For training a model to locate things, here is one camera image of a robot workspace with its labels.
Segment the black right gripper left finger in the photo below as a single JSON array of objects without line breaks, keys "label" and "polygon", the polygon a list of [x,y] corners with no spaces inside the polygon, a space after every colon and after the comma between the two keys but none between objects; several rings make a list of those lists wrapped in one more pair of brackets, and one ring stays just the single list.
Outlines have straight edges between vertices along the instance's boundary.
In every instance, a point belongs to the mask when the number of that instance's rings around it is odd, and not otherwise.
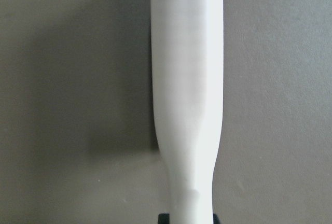
[{"label": "black right gripper left finger", "polygon": [[169,223],[170,223],[169,213],[160,213],[158,215],[158,224],[169,224]]}]

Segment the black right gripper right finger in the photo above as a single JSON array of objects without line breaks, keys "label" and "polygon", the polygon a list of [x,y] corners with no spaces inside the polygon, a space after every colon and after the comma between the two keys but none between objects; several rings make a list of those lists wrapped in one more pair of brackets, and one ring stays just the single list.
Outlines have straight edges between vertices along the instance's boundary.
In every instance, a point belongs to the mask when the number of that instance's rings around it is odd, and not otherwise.
[{"label": "black right gripper right finger", "polygon": [[216,214],[213,214],[213,224],[221,224],[221,221]]}]

